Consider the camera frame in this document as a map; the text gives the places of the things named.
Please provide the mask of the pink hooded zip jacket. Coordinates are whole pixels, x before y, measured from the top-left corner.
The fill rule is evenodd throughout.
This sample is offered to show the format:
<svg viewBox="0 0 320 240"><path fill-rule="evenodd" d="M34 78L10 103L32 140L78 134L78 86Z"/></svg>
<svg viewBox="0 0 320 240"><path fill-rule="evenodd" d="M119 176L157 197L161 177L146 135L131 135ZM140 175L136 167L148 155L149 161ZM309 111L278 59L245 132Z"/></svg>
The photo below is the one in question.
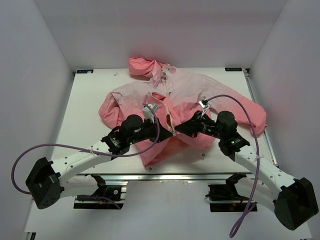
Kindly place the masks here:
<svg viewBox="0 0 320 240"><path fill-rule="evenodd" d="M129 58L128 70L131 75L148 80L136 80L109 92L98 114L103 123L113 129L130 115L142 117L143 104L158 105L156 116L173 136L140 155L145 167L189 147L205 151L211 148L213 137L200 134L191 138L174 130L202 110L198 103L202 97L214 98L209 103L216 113L229 111L238 123L252 124L258 136L267 128L267 114L262 106L206 75L137 56Z"/></svg>

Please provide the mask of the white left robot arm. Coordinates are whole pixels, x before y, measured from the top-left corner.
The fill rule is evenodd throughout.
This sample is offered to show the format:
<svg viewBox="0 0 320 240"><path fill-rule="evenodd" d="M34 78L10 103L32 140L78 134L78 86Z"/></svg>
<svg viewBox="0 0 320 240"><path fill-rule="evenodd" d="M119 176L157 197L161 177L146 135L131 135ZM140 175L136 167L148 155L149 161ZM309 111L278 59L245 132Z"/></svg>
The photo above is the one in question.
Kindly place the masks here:
<svg viewBox="0 0 320 240"><path fill-rule="evenodd" d="M37 160L25 181L26 186L40 210L52 206L60 198L70 196L113 202L114 191L108 190L99 174L83 175L82 172L123 156L133 144L142 141L160 143L172 135L158 119L143 120L138 115L130 115L89 149L51 161L45 157Z"/></svg>

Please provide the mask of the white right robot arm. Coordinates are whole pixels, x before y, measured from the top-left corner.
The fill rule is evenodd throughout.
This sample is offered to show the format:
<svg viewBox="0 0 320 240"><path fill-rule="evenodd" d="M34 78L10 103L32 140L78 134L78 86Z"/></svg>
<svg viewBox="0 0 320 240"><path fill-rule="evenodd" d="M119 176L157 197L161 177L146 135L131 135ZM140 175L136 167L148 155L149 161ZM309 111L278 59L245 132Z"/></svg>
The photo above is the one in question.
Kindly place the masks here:
<svg viewBox="0 0 320 240"><path fill-rule="evenodd" d="M196 111L190 120L176 126L175 130L192 138L204 134L219 139L221 152L261 181L254 185L254 180L246 174L233 174L225 181L225 192L229 198L249 198L254 191L252 200L275 213L279 222L292 231L318 214L312 183L304 177L297 179L264 157L259 157L250 143L237 132L237 127L235 117L229 111L220 112L216 120Z"/></svg>

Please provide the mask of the blue label sticker right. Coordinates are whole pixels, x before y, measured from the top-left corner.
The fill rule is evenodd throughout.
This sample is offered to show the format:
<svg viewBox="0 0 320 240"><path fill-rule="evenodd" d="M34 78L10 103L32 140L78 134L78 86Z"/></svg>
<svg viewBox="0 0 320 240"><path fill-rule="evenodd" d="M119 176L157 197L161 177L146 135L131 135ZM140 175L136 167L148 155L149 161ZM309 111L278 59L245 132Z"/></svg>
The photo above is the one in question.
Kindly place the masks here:
<svg viewBox="0 0 320 240"><path fill-rule="evenodd" d="M226 72L242 72L243 69L241 67L225 67Z"/></svg>

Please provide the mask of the blue label sticker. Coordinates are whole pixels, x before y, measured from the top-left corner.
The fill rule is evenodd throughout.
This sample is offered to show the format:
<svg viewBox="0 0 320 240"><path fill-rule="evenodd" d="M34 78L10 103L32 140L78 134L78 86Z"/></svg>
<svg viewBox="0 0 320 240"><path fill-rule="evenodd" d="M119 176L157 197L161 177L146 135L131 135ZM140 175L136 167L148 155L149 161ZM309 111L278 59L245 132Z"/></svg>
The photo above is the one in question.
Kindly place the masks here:
<svg viewBox="0 0 320 240"><path fill-rule="evenodd" d="M242 72L243 69L241 67L225 67L226 72Z"/></svg>
<svg viewBox="0 0 320 240"><path fill-rule="evenodd" d="M92 74L93 72L93 69L78 69L76 74Z"/></svg>

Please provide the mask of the blue label sticker left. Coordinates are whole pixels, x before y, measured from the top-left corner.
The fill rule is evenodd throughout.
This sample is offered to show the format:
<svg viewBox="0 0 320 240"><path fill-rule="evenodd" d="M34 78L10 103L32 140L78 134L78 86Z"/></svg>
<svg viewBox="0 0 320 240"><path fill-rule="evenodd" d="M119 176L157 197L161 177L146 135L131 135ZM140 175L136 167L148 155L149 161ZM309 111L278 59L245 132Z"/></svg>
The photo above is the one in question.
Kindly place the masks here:
<svg viewBox="0 0 320 240"><path fill-rule="evenodd" d="M93 69L78 69L76 74L92 74L93 72Z"/></svg>

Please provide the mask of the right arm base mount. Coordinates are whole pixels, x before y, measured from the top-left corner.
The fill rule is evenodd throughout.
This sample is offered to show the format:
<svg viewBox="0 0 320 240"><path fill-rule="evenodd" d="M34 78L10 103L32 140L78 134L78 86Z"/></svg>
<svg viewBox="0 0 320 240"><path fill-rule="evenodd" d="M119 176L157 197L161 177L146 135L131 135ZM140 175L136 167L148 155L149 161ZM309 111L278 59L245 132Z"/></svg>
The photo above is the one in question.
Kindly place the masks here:
<svg viewBox="0 0 320 240"><path fill-rule="evenodd" d="M236 183L247 177L244 173L235 173L225 180L223 184L209 184L208 193L205 197L209 200L211 213L241 213L244 212L248 203L249 194L239 195Z"/></svg>

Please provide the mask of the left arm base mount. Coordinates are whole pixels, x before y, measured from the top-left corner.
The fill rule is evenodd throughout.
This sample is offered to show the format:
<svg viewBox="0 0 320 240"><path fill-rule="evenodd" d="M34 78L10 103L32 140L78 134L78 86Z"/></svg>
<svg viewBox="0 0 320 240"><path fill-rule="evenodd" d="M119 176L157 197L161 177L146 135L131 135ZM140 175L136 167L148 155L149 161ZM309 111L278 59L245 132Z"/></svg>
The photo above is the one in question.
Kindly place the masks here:
<svg viewBox="0 0 320 240"><path fill-rule="evenodd" d="M74 209L121 210L126 199L127 181L109 180L99 174L77 175Z"/></svg>

